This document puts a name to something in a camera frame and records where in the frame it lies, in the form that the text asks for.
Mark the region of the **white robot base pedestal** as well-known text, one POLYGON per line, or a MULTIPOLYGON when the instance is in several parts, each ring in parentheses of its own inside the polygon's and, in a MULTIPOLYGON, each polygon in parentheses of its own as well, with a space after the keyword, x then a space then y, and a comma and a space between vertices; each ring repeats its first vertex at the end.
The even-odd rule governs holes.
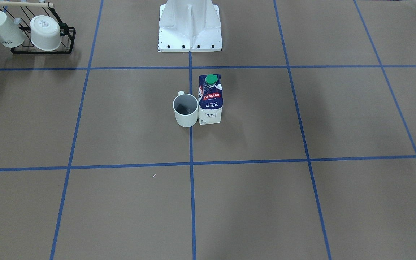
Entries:
POLYGON ((223 49, 221 17, 211 0, 168 0, 160 6, 160 52, 218 52, 223 49))

